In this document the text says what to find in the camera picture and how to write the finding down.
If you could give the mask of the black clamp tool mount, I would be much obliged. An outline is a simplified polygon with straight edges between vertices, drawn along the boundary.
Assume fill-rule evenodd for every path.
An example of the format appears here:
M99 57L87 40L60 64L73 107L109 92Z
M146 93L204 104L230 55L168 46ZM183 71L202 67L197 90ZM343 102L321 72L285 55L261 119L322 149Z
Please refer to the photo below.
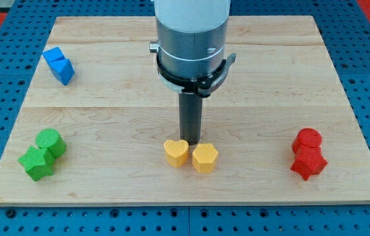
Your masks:
M178 94L196 94L201 98L207 98L217 90L227 78L230 67L236 60L236 53L230 54L221 61L220 66L205 77L187 79L178 77L168 72L156 56L159 79L170 90Z

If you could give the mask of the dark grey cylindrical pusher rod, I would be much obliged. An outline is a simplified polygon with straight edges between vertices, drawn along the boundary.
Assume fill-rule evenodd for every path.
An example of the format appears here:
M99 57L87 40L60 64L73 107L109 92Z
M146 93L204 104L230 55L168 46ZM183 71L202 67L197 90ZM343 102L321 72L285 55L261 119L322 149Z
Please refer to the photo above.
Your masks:
M202 98L195 94L179 94L180 138L190 146L200 141Z

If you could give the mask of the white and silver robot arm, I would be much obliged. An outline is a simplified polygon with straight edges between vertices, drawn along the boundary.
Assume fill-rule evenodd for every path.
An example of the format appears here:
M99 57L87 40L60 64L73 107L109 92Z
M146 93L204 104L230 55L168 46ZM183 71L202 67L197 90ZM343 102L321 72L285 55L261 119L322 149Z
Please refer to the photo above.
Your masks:
M149 44L158 76L179 96L180 138L200 140L202 101L227 78L236 54L224 56L229 0L153 0L158 39Z

